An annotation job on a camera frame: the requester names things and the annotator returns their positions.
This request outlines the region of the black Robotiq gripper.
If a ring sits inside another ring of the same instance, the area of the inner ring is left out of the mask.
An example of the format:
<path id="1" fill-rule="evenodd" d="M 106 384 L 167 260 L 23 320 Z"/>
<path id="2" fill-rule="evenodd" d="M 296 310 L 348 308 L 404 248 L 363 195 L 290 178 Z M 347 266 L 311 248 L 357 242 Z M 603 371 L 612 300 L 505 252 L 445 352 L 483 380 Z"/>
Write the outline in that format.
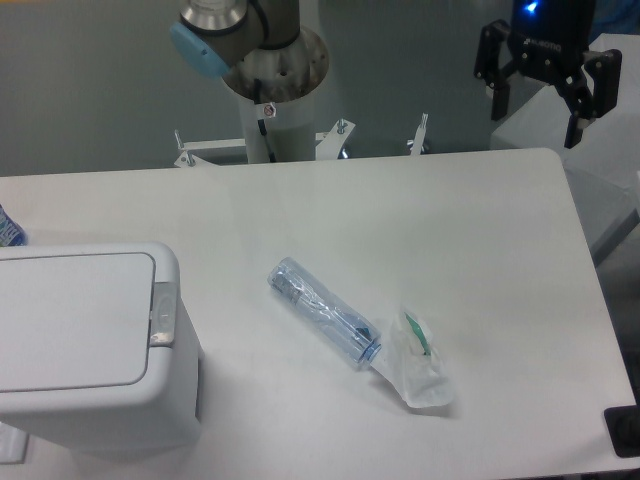
<path id="1" fill-rule="evenodd" d="M 515 1 L 510 25 L 495 20 L 480 33 L 474 76 L 492 92 L 491 119 L 508 111 L 509 78 L 521 75 L 553 84 L 570 117 L 564 147 L 572 149 L 583 131 L 617 106 L 622 52 L 587 51 L 595 3 L 586 0 Z M 512 59 L 500 66 L 502 46 Z"/>

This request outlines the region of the grey robot arm with blue cap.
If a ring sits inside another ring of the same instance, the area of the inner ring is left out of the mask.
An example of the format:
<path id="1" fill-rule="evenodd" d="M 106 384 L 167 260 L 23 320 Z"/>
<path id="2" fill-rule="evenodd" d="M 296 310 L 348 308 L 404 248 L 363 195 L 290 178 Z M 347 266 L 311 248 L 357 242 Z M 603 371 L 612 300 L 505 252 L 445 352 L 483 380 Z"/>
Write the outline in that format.
<path id="1" fill-rule="evenodd" d="M 484 26 L 473 74 L 492 98 L 491 118 L 508 111 L 510 78 L 554 87 L 570 112 L 564 145 L 618 103 L 622 54 L 590 50 L 593 1 L 515 1 L 509 21 Z M 183 59 L 201 75 L 218 78 L 247 63 L 254 51 L 283 53 L 302 38 L 296 1 L 185 1 L 170 28 Z"/>

